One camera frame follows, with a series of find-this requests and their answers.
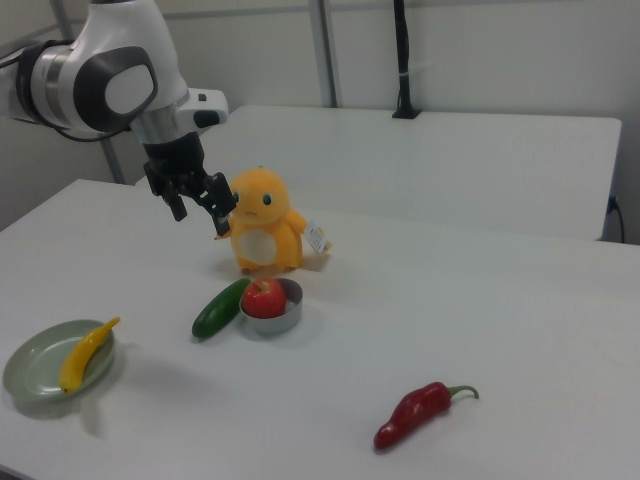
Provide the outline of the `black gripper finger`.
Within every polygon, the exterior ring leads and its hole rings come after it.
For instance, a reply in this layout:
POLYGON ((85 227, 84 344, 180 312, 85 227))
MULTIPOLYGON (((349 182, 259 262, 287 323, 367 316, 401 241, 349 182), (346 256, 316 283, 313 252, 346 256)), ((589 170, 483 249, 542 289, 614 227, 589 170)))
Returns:
POLYGON ((165 186, 165 203, 177 222, 181 222, 187 216, 183 199, 172 182, 168 182, 165 186))
POLYGON ((202 187, 199 205, 211 216, 216 234, 224 236, 230 231, 229 219, 236 207, 236 200, 226 177, 221 172, 206 175, 202 187))

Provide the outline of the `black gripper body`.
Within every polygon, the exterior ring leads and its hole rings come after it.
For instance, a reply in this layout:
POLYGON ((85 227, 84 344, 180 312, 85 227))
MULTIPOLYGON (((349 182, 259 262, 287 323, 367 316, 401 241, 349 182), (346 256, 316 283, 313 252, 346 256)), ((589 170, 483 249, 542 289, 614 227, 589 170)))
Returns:
POLYGON ((164 143, 143 145, 148 161, 145 174, 152 193, 164 200, 176 195, 202 199, 209 194, 204 148, 197 133, 164 143))

